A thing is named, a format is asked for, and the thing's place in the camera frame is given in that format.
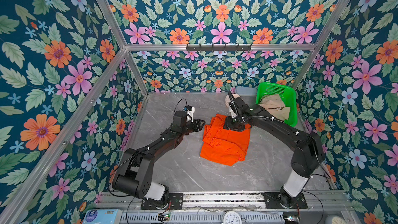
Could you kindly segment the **orange shorts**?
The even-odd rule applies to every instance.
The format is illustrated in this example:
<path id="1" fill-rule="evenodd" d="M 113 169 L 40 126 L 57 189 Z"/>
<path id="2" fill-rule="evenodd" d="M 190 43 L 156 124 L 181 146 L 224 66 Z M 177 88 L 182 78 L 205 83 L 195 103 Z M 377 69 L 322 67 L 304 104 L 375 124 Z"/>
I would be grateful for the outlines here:
<path id="1" fill-rule="evenodd" d="M 227 116 L 217 114 L 205 125 L 200 157 L 211 162 L 233 166 L 245 161 L 250 143 L 251 125 L 241 132 L 224 128 Z"/>

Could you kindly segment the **beige shorts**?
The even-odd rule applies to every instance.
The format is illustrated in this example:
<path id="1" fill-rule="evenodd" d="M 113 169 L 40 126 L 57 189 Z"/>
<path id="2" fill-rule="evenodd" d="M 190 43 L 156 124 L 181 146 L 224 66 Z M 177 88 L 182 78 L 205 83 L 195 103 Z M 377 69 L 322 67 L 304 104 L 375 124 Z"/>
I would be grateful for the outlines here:
<path id="1" fill-rule="evenodd" d="M 265 95 L 261 98 L 258 105 L 279 120 L 285 121 L 289 119 L 290 107 L 283 102 L 279 94 Z"/>

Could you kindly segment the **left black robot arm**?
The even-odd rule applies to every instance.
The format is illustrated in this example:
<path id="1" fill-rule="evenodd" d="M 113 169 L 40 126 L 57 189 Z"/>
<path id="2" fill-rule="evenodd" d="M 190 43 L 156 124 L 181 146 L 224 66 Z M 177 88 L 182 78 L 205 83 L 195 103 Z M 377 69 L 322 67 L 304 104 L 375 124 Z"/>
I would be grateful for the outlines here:
<path id="1" fill-rule="evenodd" d="M 112 189 L 137 199 L 167 201 L 168 187 L 152 181 L 154 164 L 175 149 L 185 136 L 202 131 L 205 123 L 186 111 L 174 113 L 173 122 L 158 139 L 142 148 L 129 148 L 124 152 L 113 173 Z"/>

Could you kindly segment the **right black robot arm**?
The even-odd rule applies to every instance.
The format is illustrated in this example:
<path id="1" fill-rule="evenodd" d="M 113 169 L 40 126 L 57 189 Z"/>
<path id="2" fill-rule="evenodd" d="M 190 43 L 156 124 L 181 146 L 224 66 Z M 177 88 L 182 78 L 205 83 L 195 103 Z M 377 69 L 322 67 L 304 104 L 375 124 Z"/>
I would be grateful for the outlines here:
<path id="1" fill-rule="evenodd" d="M 258 104 L 247 105 L 240 96 L 235 97 L 231 92 L 228 92 L 227 104 L 232 114 L 226 118 L 224 129 L 241 132 L 249 124 L 268 132 L 293 151 L 292 171 L 273 199 L 283 208 L 296 207 L 311 176 L 325 159 L 320 137 L 286 124 Z"/>

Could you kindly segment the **pink round alarm clock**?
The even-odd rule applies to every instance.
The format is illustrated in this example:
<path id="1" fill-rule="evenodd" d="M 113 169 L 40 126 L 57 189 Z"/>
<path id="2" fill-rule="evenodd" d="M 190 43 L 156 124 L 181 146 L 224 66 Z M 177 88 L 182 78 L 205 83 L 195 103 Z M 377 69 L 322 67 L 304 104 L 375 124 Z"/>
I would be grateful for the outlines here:
<path id="1" fill-rule="evenodd" d="M 232 93 L 232 97 L 230 97 L 229 95 L 226 96 L 226 98 L 225 98 L 225 103 L 226 103 L 226 107 L 227 107 L 229 110 L 232 109 L 231 106 L 230 106 L 230 103 L 232 102 L 232 99 L 235 99 L 235 98 L 237 98 L 237 97 L 239 97 L 239 95 L 238 95 L 238 94 L 235 94 L 235 93 Z"/>

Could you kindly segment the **grey rectangular box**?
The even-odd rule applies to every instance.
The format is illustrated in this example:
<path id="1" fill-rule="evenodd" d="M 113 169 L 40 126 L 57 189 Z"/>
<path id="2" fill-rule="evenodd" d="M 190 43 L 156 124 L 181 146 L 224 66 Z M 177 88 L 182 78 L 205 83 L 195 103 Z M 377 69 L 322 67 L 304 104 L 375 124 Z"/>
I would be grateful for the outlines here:
<path id="1" fill-rule="evenodd" d="M 256 88 L 250 88 L 250 87 L 237 87 L 236 88 L 236 93 L 239 94 L 240 96 L 256 96 L 258 90 Z"/>

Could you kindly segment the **green plastic basket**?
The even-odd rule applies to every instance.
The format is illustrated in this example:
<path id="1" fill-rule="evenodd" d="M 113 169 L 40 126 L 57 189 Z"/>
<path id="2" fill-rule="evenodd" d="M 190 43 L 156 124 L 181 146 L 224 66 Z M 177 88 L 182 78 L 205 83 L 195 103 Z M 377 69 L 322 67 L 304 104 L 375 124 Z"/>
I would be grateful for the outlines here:
<path id="1" fill-rule="evenodd" d="M 260 83 L 258 86 L 256 104 L 260 104 L 261 100 L 265 96 L 278 94 L 281 100 L 284 102 L 285 107 L 290 108 L 289 118 L 285 120 L 285 123 L 295 127 L 297 125 L 297 107 L 296 107 L 296 93 L 293 88 L 285 85 L 275 83 Z"/>

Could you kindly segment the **white clock at bottom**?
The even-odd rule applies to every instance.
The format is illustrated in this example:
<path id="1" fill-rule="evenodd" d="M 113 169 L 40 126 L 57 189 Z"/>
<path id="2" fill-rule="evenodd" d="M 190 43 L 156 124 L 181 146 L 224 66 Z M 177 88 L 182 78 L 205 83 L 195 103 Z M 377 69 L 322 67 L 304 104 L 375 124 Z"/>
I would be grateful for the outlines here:
<path id="1" fill-rule="evenodd" d="M 242 219 L 238 212 L 227 211 L 222 218 L 222 223 L 223 224 L 242 224 Z"/>

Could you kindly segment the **blue tissue pack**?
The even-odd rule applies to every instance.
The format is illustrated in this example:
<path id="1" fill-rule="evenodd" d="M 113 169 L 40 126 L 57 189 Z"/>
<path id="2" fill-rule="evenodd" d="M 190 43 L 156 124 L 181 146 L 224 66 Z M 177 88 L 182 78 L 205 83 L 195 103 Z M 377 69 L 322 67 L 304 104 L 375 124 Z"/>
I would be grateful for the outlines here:
<path id="1" fill-rule="evenodd" d="M 83 224 L 119 224 L 122 214 L 120 209 L 92 209 L 87 211 Z"/>

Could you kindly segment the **round beige object bottom right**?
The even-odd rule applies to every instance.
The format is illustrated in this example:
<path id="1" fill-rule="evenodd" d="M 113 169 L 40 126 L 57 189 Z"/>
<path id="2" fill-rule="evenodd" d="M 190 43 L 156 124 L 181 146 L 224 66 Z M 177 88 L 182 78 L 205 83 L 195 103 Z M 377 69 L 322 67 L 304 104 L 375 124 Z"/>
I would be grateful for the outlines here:
<path id="1" fill-rule="evenodd" d="M 329 215 L 325 219 L 325 224 L 347 224 L 347 222 L 340 216 Z"/>

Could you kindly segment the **black wall hook rail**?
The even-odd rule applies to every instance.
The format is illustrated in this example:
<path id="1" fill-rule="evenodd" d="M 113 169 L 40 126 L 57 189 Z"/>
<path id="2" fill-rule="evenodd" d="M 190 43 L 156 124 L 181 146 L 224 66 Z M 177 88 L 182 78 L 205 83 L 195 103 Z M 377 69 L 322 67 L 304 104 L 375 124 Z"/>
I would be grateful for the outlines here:
<path id="1" fill-rule="evenodd" d="M 214 52 L 214 51 L 250 51 L 252 45 L 241 45 L 241 44 L 195 44 L 186 45 L 186 51 L 204 51 L 204 52 Z"/>

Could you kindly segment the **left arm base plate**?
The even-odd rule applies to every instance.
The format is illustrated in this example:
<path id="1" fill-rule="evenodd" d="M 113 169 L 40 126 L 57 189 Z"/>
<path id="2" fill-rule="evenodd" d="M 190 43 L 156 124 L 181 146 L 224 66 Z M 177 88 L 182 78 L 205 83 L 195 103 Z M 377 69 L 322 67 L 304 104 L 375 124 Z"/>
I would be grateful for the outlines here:
<path id="1" fill-rule="evenodd" d="M 183 197 L 183 193 L 168 193 L 159 201 L 146 198 L 142 200 L 141 210 L 181 210 Z"/>

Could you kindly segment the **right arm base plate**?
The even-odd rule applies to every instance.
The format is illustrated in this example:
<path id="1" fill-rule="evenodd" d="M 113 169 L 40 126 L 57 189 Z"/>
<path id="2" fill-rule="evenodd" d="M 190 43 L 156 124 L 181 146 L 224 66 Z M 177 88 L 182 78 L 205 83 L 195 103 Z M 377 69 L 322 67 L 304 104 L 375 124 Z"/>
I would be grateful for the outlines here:
<path id="1" fill-rule="evenodd" d="M 291 197 L 287 193 L 262 192 L 267 209 L 308 209 L 308 205 L 303 193 L 296 197 Z"/>

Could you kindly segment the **aluminium mounting rail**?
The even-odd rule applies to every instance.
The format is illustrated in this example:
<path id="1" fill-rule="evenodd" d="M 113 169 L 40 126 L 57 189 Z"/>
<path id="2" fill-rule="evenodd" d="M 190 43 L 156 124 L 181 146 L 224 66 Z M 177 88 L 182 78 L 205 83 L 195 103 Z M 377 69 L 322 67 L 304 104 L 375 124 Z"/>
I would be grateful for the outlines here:
<path id="1" fill-rule="evenodd" d="M 182 209 L 206 208 L 226 209 L 226 208 L 248 208 L 258 210 L 267 209 L 263 191 L 186 191 L 183 192 Z M 311 211 L 351 211 L 354 209 L 348 196 L 341 190 L 315 190 L 303 192 L 308 209 Z M 127 208 L 128 205 L 140 208 L 142 200 L 132 197 L 115 197 L 109 193 L 104 193 L 96 204 L 99 208 L 119 207 Z"/>

